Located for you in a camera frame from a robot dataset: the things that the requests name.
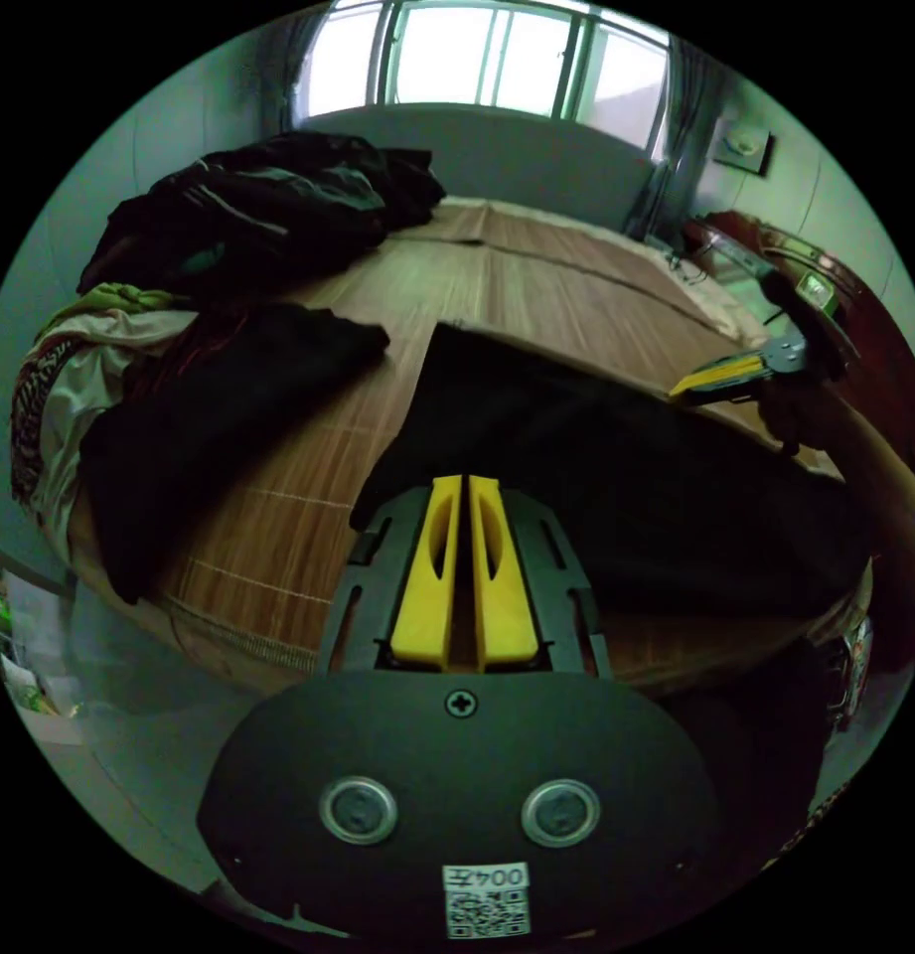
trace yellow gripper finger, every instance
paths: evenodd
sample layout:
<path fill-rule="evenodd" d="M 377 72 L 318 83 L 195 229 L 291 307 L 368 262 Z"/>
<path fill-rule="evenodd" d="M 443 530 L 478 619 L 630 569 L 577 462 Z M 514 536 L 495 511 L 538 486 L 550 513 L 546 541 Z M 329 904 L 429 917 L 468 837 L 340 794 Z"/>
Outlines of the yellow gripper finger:
<path fill-rule="evenodd" d="M 536 629 L 498 481 L 470 478 L 470 521 L 478 669 L 528 662 Z"/>
<path fill-rule="evenodd" d="M 669 397 L 678 398 L 692 388 L 705 388 L 724 384 L 735 378 L 759 374 L 765 370 L 762 359 L 757 354 L 735 355 L 731 361 L 720 362 L 708 368 L 700 368 L 686 375 L 670 392 Z"/>
<path fill-rule="evenodd" d="M 461 477 L 438 477 L 401 599 L 391 654 L 402 663 L 443 669 L 450 651 L 457 568 Z"/>

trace green cloth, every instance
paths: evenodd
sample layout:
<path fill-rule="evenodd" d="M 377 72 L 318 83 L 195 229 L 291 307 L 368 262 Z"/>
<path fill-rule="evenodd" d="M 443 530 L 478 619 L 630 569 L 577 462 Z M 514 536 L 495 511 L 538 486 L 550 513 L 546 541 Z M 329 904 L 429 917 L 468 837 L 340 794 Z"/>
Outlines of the green cloth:
<path fill-rule="evenodd" d="M 61 321 L 73 318 L 75 315 L 94 314 L 110 308 L 118 308 L 127 315 L 141 315 L 147 311 L 164 311 L 185 300 L 168 291 L 141 291 L 133 285 L 106 282 L 96 285 L 79 301 L 58 311 L 47 323 L 46 328 L 37 335 L 34 343 Z"/>

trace window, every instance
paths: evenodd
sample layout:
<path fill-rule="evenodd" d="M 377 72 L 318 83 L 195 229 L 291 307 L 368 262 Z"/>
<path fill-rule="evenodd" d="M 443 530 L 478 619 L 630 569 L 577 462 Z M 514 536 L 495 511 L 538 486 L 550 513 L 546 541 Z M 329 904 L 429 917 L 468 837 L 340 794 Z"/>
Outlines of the window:
<path fill-rule="evenodd" d="M 494 105 L 544 116 L 552 113 L 569 26 L 569 17 L 510 14 Z"/>
<path fill-rule="evenodd" d="M 537 2 L 337 0 L 296 118 L 369 102 L 467 103 L 575 120 L 658 152 L 665 31 L 579 0 Z"/>
<path fill-rule="evenodd" d="M 504 4 L 409 3 L 391 58 L 391 102 L 463 102 L 549 116 L 570 18 Z"/>
<path fill-rule="evenodd" d="M 592 41 L 577 121 L 647 148 L 665 75 L 665 50 L 629 34 L 599 27 Z"/>
<path fill-rule="evenodd" d="M 405 10 L 394 102 L 477 102 L 493 12 Z"/>
<path fill-rule="evenodd" d="M 663 118 L 659 124 L 659 131 L 656 133 L 656 142 L 653 145 L 653 162 L 662 162 L 666 158 L 666 136 L 668 133 L 669 121 L 666 111 L 663 110 Z"/>
<path fill-rule="evenodd" d="M 338 0 L 335 12 L 318 31 L 305 66 L 305 115 L 319 116 L 367 103 L 372 46 L 380 17 L 380 3 Z"/>

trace curtain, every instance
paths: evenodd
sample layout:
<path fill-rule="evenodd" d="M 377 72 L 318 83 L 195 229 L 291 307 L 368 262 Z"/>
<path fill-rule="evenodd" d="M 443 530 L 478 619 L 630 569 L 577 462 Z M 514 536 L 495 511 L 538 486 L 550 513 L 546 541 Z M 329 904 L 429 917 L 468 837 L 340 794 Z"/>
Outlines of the curtain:
<path fill-rule="evenodd" d="M 301 75 L 331 3 L 293 13 L 269 24 L 262 37 L 261 128 L 266 137 L 291 129 L 291 90 Z"/>
<path fill-rule="evenodd" d="M 675 244 L 688 216 L 729 91 L 731 72 L 680 37 L 670 37 L 666 156 L 653 170 L 627 227 Z"/>

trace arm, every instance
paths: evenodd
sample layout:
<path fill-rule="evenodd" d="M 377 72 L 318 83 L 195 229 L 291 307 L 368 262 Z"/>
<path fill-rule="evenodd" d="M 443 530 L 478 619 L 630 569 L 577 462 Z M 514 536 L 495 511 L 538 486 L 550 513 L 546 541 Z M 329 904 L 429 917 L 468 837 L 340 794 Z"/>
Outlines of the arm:
<path fill-rule="evenodd" d="M 915 626 L 915 476 L 873 425 L 830 387 L 772 387 L 762 418 L 779 440 L 824 450 L 868 515 L 897 581 L 898 605 Z"/>

